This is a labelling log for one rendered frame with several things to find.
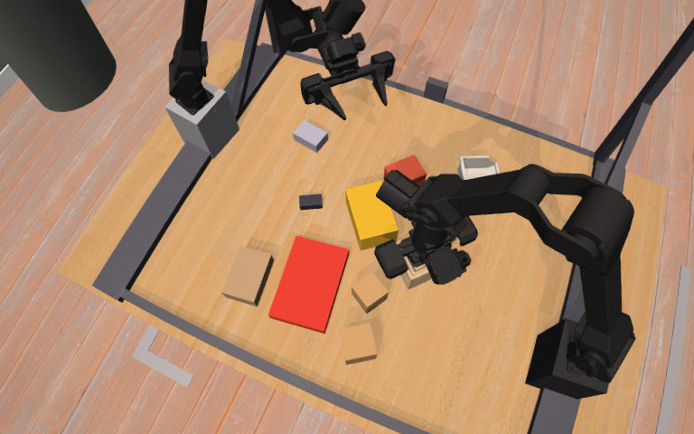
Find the white open box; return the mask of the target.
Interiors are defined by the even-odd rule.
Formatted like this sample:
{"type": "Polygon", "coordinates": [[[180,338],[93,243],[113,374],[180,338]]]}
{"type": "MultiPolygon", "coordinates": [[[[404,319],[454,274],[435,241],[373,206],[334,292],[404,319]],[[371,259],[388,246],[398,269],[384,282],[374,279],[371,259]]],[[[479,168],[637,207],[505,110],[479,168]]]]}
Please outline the white open box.
{"type": "Polygon", "coordinates": [[[494,175],[500,172],[498,163],[492,161],[489,156],[460,156],[459,160],[457,172],[462,180],[494,175]]]}

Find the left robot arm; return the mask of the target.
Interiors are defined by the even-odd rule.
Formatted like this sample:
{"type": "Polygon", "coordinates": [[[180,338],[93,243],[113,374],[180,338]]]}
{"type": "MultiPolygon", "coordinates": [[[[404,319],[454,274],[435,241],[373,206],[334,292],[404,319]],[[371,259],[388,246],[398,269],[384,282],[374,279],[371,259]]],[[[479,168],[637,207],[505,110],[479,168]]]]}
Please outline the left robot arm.
{"type": "MultiPolygon", "coordinates": [[[[429,176],[421,186],[395,171],[385,176],[376,197],[416,222],[424,240],[456,239],[466,216],[515,212],[530,221],[545,245],[577,264],[586,312],[569,337],[567,371],[613,380],[636,339],[631,317],[622,312],[621,280],[621,252],[634,209],[621,192],[588,175],[553,173],[535,164],[467,180],[458,174],[429,176]],[[562,230],[539,207],[547,193],[582,197],[562,230]]],[[[461,277],[472,261],[451,243],[418,256],[437,285],[461,277]]]]}

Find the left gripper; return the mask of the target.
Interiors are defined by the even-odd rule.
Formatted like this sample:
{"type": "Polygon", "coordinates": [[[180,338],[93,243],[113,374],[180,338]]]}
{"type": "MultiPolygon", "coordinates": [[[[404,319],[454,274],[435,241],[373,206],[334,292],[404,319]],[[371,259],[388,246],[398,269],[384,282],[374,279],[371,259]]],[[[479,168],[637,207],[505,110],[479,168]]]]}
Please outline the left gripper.
{"type": "MultiPolygon", "coordinates": [[[[457,236],[460,246],[464,246],[476,240],[478,231],[469,216],[464,217],[468,224],[457,236]]],[[[408,264],[404,257],[408,256],[412,266],[418,268],[420,264],[418,256],[425,251],[438,249],[448,241],[455,241],[450,235],[438,242],[426,241],[417,232],[417,223],[411,222],[414,229],[410,230],[409,237],[397,244],[393,239],[376,246],[374,255],[378,260],[386,278],[393,279],[408,271],[408,264]],[[411,244],[411,245],[410,245],[411,244]],[[415,263],[416,262],[416,263],[415,263]]]]}

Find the yellow rectangular block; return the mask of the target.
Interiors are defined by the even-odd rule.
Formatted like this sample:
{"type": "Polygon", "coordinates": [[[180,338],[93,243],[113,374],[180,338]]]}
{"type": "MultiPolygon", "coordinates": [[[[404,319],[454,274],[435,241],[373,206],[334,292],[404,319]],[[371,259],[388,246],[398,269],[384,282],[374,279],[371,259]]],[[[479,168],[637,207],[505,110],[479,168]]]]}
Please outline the yellow rectangular block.
{"type": "Polygon", "coordinates": [[[347,208],[360,250],[397,241],[399,228],[391,208],[376,197],[382,181],[345,189],[347,208]]]}

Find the black metal gantry frame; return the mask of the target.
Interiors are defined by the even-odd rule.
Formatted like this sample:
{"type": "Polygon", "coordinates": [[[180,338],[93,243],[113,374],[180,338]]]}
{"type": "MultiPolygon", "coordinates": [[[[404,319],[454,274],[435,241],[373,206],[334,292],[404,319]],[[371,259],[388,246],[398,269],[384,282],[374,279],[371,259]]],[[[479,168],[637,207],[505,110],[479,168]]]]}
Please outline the black metal gantry frame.
{"type": "MultiPolygon", "coordinates": [[[[276,17],[272,14],[270,8],[264,0],[255,0],[249,24],[249,31],[239,68],[239,76],[234,98],[232,101],[232,110],[236,113],[239,112],[244,104],[247,87],[249,84],[249,76],[265,12],[273,52],[279,53],[281,60],[288,51],[278,27],[276,17]]],[[[612,168],[605,180],[605,184],[613,187],[614,189],[616,188],[633,151],[635,143],[642,131],[642,127],[650,112],[652,103],[657,99],[657,97],[693,51],[694,18],[689,23],[688,27],[685,29],[678,41],[676,41],[676,43],[673,45],[667,56],[661,62],[660,66],[644,85],[630,107],[624,112],[603,143],[595,151],[593,165],[596,161],[605,163],[608,157],[623,141],[612,168]]]]}

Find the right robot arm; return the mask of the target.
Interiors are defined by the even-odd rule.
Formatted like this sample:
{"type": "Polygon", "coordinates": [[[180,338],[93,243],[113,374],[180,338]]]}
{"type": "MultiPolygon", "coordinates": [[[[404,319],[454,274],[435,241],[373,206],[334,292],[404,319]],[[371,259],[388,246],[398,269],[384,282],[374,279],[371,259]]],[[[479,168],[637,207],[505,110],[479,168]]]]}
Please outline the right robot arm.
{"type": "MultiPolygon", "coordinates": [[[[182,34],[169,63],[169,95],[191,115],[195,115],[214,98],[200,83],[202,76],[206,77],[208,65],[207,41],[202,42],[207,2],[208,0],[184,1],[182,34]]],[[[344,61],[353,60],[358,64],[357,54],[366,47],[361,33],[354,33],[352,38],[345,39],[342,35],[352,30],[365,11],[362,0],[329,0],[324,11],[321,6],[303,10],[292,0],[265,2],[277,19],[289,51],[317,49],[321,55],[323,47],[331,42],[326,47],[327,50],[324,50],[329,71],[332,71],[334,64],[344,61]],[[310,23],[312,19],[316,29],[314,32],[310,23]]]]}

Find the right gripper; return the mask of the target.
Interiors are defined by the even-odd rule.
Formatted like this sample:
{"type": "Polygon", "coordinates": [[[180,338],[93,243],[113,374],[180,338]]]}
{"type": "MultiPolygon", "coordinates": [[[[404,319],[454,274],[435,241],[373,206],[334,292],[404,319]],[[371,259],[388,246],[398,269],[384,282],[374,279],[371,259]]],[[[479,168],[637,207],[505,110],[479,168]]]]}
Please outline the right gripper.
{"type": "MultiPolygon", "coordinates": [[[[324,61],[324,66],[327,70],[328,67],[325,62],[324,50],[327,50],[326,47],[328,47],[328,44],[326,44],[321,51],[321,57],[324,61]]],[[[332,71],[328,70],[331,74],[330,77],[322,78],[320,73],[316,73],[314,75],[302,78],[300,84],[304,102],[307,105],[312,103],[314,103],[315,105],[321,104],[324,107],[331,110],[333,113],[335,113],[341,119],[346,120],[344,111],[339,102],[337,101],[336,97],[333,95],[331,87],[352,80],[357,80],[370,74],[373,78],[372,85],[374,89],[378,93],[380,100],[384,104],[384,106],[387,106],[388,101],[385,88],[385,81],[393,73],[395,60],[396,59],[394,58],[391,52],[385,51],[371,55],[370,64],[361,67],[358,64],[356,64],[356,62],[354,62],[353,60],[349,60],[334,64],[334,68],[332,68],[332,71]],[[341,79],[338,80],[337,78],[341,79]],[[310,88],[311,86],[312,88],[310,88]]]]}

